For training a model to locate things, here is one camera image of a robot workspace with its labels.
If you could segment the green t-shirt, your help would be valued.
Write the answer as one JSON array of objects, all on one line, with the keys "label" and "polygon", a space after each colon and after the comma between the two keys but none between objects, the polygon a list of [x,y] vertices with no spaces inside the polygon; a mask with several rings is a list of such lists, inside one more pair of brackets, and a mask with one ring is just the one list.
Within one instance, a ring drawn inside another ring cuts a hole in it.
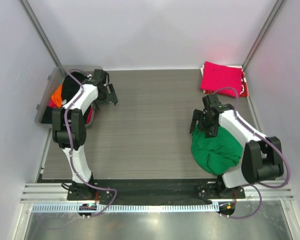
[{"label": "green t-shirt", "polygon": [[224,127],[216,137],[209,137],[196,125],[191,133],[191,153],[195,162],[212,175],[221,175],[240,163],[243,147]]}]

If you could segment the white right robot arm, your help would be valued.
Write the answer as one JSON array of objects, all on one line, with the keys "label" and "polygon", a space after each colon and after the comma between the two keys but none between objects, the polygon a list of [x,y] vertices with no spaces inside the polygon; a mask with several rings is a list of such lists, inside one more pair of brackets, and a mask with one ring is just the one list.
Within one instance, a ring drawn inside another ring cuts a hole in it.
[{"label": "white right robot arm", "polygon": [[191,153],[204,171],[216,176],[215,191],[226,198],[234,190],[283,176],[281,141],[257,131],[231,104],[215,94],[193,111],[189,133]]}]

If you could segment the clear plastic bin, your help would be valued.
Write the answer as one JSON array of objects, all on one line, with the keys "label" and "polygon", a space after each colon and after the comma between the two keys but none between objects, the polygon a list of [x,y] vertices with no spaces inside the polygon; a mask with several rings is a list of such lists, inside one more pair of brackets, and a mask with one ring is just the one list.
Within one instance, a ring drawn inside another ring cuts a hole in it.
[{"label": "clear plastic bin", "polygon": [[55,67],[48,76],[48,84],[40,103],[36,107],[35,123],[50,129],[52,127],[52,111],[55,108],[62,108],[78,94],[80,86],[68,73],[71,73],[82,83],[88,75],[93,75],[94,70],[101,69],[102,67],[98,65],[62,65],[61,67]]}]

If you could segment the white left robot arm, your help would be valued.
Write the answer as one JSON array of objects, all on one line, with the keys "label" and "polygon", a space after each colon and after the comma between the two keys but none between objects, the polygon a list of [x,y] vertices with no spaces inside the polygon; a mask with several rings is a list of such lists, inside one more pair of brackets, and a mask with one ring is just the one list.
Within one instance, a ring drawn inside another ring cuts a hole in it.
[{"label": "white left robot arm", "polygon": [[87,125],[96,108],[118,103],[110,75],[103,69],[95,69],[92,74],[72,69],[50,101],[52,138],[65,153],[72,172],[71,185],[63,184],[63,188],[90,200],[97,188],[84,150]]}]

